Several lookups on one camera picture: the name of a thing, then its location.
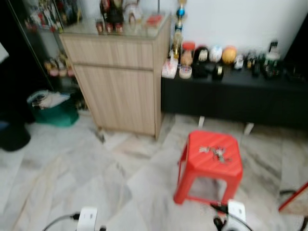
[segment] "cabinet drawer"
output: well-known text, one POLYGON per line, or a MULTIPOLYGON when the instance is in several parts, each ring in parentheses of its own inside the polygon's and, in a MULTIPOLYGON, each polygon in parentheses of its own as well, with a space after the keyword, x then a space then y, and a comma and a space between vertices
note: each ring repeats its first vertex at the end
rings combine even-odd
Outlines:
POLYGON ((153 47, 147 41, 62 37, 72 62, 153 68, 153 47))
POLYGON ((75 65, 95 122, 103 128, 155 134, 151 71, 75 65))

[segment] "jar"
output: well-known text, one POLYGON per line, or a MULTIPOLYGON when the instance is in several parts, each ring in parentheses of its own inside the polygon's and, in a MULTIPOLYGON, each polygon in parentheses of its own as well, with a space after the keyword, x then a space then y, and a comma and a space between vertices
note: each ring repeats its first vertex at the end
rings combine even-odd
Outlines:
POLYGON ((196 44, 194 42, 184 42, 182 44, 181 64, 190 66, 193 63, 194 49, 196 44))

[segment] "cabinet door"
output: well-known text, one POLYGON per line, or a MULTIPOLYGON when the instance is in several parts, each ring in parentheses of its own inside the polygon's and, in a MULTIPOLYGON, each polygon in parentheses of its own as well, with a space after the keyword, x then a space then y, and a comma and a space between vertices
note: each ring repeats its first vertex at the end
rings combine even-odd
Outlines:
POLYGON ((75 65, 96 123, 103 128, 155 134, 151 71, 75 65))

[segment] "orange ball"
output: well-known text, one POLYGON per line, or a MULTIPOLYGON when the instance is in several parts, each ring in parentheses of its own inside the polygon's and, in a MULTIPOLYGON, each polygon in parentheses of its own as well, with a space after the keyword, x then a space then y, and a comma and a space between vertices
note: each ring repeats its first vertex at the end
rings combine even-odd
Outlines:
POLYGON ((228 46, 224 49, 222 53, 222 61, 225 64, 232 64, 235 61, 236 57, 236 48, 233 46, 228 46))

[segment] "red cap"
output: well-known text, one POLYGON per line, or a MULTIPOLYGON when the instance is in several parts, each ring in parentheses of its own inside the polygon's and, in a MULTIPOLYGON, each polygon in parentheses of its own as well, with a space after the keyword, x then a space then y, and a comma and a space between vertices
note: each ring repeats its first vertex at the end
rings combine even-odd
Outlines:
POLYGON ((184 42, 182 44, 183 50, 194 50, 196 48, 196 44, 194 42, 184 42))

